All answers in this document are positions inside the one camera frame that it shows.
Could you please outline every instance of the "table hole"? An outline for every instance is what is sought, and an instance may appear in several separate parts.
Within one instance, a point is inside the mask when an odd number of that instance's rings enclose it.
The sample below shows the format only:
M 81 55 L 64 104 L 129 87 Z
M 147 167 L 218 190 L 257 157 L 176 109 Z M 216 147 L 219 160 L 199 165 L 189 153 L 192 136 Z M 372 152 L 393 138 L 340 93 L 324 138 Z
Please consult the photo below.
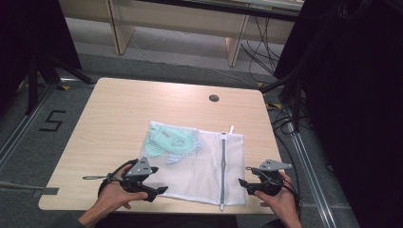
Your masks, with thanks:
M 208 97 L 208 99 L 210 99 L 210 101 L 212 101 L 212 102 L 217 102 L 217 101 L 220 100 L 220 97 L 217 96 L 217 95 L 212 94 L 212 95 L 210 95 L 210 96 Z

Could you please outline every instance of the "black cloth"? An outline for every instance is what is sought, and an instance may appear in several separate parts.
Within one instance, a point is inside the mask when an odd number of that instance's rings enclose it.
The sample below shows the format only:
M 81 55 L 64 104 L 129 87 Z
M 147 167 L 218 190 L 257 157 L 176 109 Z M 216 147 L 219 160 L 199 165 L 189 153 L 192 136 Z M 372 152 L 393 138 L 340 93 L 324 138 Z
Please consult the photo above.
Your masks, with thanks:
M 237 228 L 235 216 L 199 216 L 170 214 L 112 213 L 100 220 L 96 228 Z M 77 218 L 67 213 L 53 221 L 48 228 L 85 228 Z
M 86 228 L 70 213 L 62 215 L 59 219 L 53 221 L 48 228 Z

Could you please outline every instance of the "white mesh laundry bag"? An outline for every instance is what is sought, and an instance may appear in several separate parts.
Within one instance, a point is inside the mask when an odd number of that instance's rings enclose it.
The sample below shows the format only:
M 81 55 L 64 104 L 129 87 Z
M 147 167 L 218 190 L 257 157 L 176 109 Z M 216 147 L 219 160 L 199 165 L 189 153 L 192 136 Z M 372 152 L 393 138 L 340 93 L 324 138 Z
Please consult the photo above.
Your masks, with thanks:
M 215 205 L 245 204 L 243 136 L 151 122 L 141 156 L 159 171 L 145 181 L 165 197 Z

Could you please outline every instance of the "floor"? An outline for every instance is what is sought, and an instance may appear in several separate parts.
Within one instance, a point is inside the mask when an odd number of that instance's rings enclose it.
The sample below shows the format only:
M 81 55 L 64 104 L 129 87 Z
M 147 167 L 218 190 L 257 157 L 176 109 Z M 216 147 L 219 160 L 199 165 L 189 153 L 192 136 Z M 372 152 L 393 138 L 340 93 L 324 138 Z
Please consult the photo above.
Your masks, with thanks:
M 273 83 L 276 79 L 264 68 L 251 62 L 245 51 L 241 51 L 237 64 L 229 66 L 226 56 L 225 39 L 222 37 L 206 36 L 179 31 L 160 30 L 153 28 L 136 28 L 131 43 L 124 55 L 116 55 L 110 34 L 110 26 L 76 19 L 68 19 L 70 29 L 83 72 L 94 80 L 100 77 L 135 78 L 152 81 L 167 81 L 212 86 L 232 86 L 257 89 L 260 85 Z M 252 49 L 259 53 L 264 48 L 259 42 L 249 42 Z M 270 48 L 280 56 L 283 46 L 270 44 Z M 74 79 L 71 75 L 58 69 L 62 78 Z M 18 143 L 13 156 L 4 167 L 0 167 L 0 181 L 17 182 L 45 186 L 56 165 L 63 148 L 66 145 L 74 125 L 77 123 L 92 87 L 80 82 L 65 82 L 68 90 L 55 89 L 49 95 L 44 107 L 39 110 L 38 117 L 32 121 L 23 140 Z M 278 94 L 281 87 L 265 94 L 267 104 L 278 105 Z M 27 88 L 22 87 L 16 94 L 10 109 L 2 114 L 0 119 L 0 144 L 7 140 L 15 127 L 24 118 L 26 108 Z M 68 116 L 57 134 L 38 133 L 37 129 L 44 126 L 48 113 L 55 109 L 68 110 Z M 293 162 L 295 169 L 288 174 L 302 195 L 301 222 L 304 227 L 359 227 L 354 213 L 345 199 L 336 177 L 326 167 L 327 159 L 320 142 L 317 140 L 315 129 L 310 125 L 309 118 L 300 122 L 300 137 L 304 145 L 308 162 L 312 165 L 314 177 L 320 192 L 308 181 L 311 177 L 306 169 L 306 162 L 300 158 L 295 147 L 295 141 L 283 114 L 275 107 L 268 107 L 271 122 L 279 126 L 277 133 L 278 147 L 284 162 Z M 21 173 L 30 174 L 27 180 Z M 63 212 L 44 212 L 37 208 L 37 198 L 32 196 L 29 189 L 10 189 L 0 187 L 0 226 L 26 227 L 29 222 L 43 224 Z M 325 198 L 331 212 L 327 221 L 318 201 L 317 194 Z M 260 227 L 273 216 L 237 216 L 239 228 Z

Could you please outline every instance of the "gray carpet floor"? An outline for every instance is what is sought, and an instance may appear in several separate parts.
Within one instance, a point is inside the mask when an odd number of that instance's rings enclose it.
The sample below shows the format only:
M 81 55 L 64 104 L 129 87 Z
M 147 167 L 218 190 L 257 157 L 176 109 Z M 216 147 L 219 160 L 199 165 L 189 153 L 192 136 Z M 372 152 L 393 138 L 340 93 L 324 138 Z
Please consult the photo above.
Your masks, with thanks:
M 127 60 L 80 54 L 84 73 L 97 81 L 100 77 L 116 77 L 161 82 L 185 83 L 207 86 L 228 86 L 256 89 L 257 82 L 248 72 L 224 71 L 233 77 L 220 75 L 216 71 L 186 66 L 167 66 L 146 61 Z M 73 78 L 62 69 L 58 72 L 63 78 Z M 264 75 L 256 75 L 260 80 L 266 80 Z M 68 83 L 67 90 L 55 89 L 46 100 L 37 118 L 33 121 L 24 139 L 18 145 L 12 156 L 0 170 L 0 181 L 18 184 L 46 186 L 63 150 L 67 144 L 75 124 L 86 105 L 92 88 L 81 82 Z M 277 104 L 281 88 L 266 94 L 266 103 Z M 6 143 L 13 129 L 24 118 L 28 88 L 23 88 L 10 102 L 9 108 L 1 113 L 0 145 Z M 46 118 L 52 110 L 63 110 L 66 113 L 54 114 L 54 120 L 62 121 L 59 129 L 54 132 L 41 131 L 41 128 L 53 128 L 55 123 L 46 123 Z M 278 117 L 276 110 L 269 111 L 270 120 Z M 315 129 L 310 125 L 309 118 L 302 119 L 301 137 L 309 154 L 319 184 L 328 200 L 334 214 L 337 227 L 359 227 L 354 213 L 349 207 L 334 174 L 326 168 L 327 158 L 317 139 Z M 281 158 L 284 162 L 295 161 L 295 169 L 287 173 L 295 181 L 298 176 L 300 194 L 302 196 L 301 221 L 304 227 L 323 227 L 322 219 L 317 210 L 310 186 L 298 159 L 292 138 L 286 132 L 277 131 L 284 145 L 278 140 Z M 65 212 L 42 211 L 38 208 L 38 200 L 32 190 L 0 188 L 0 227 L 46 227 L 52 220 Z M 79 216 L 82 212 L 73 212 Z M 248 215 L 237 216 L 239 228 L 260 227 L 275 216 Z

